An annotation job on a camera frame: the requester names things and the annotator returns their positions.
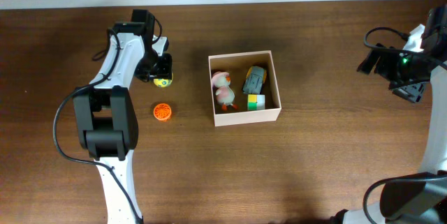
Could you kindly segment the yellow patterned ball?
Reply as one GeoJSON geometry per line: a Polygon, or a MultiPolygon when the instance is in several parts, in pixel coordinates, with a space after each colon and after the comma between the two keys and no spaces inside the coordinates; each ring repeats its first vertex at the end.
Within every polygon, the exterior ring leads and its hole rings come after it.
{"type": "Polygon", "coordinates": [[[172,84],[172,79],[163,79],[163,78],[156,78],[153,79],[153,83],[160,88],[166,88],[169,87],[172,84]]]}

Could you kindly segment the orange ridged disc toy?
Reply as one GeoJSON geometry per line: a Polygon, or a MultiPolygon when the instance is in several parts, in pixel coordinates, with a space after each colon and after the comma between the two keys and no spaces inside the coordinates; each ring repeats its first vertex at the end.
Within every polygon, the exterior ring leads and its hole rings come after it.
{"type": "Polygon", "coordinates": [[[153,115],[158,121],[167,121],[172,116],[171,106],[167,103],[159,103],[153,109],[153,115]]]}

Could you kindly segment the white pink duck toy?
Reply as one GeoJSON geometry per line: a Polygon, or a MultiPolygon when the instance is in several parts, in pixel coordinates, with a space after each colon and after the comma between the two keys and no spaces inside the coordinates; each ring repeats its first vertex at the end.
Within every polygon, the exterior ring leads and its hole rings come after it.
{"type": "Polygon", "coordinates": [[[238,106],[234,103],[235,93],[230,88],[230,84],[231,78],[228,72],[217,71],[212,75],[212,86],[216,88],[214,95],[223,111],[227,111],[228,107],[238,109],[238,106]]]}

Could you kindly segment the grey toy car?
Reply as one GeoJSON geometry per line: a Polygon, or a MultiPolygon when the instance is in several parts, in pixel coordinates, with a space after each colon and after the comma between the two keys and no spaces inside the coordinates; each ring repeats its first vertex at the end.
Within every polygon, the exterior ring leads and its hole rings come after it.
{"type": "Polygon", "coordinates": [[[247,72],[246,80],[242,91],[245,94],[261,93],[262,87],[265,84],[267,77],[267,70],[260,66],[251,66],[247,72]]]}

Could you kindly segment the pastel puzzle cube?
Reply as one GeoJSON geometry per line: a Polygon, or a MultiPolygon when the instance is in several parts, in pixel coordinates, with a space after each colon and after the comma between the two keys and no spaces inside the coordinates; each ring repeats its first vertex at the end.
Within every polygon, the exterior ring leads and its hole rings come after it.
{"type": "Polygon", "coordinates": [[[264,110],[265,96],[263,94],[249,94],[247,96],[248,111],[264,110]]]}

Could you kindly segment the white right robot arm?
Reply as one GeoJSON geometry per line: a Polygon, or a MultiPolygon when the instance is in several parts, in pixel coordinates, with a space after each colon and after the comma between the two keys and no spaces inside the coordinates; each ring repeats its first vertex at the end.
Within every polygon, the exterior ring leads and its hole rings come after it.
{"type": "Polygon", "coordinates": [[[446,6],[429,11],[426,24],[413,31],[396,31],[402,49],[371,45],[358,72],[379,74],[389,90],[411,103],[432,87],[432,111],[427,144],[415,174],[382,179],[365,192],[362,207],[341,210],[330,223],[446,222],[446,6]]]}

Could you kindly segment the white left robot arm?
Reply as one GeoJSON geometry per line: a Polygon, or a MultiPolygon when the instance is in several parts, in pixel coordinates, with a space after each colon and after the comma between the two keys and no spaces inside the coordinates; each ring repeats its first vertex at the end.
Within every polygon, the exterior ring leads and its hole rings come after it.
{"type": "Polygon", "coordinates": [[[108,30],[105,60],[95,78],[73,95],[80,145],[101,176],[109,223],[142,223],[133,182],[133,152],[138,120],[129,89],[143,82],[173,77],[168,39],[154,33],[159,21],[135,9],[131,20],[108,30]]]}

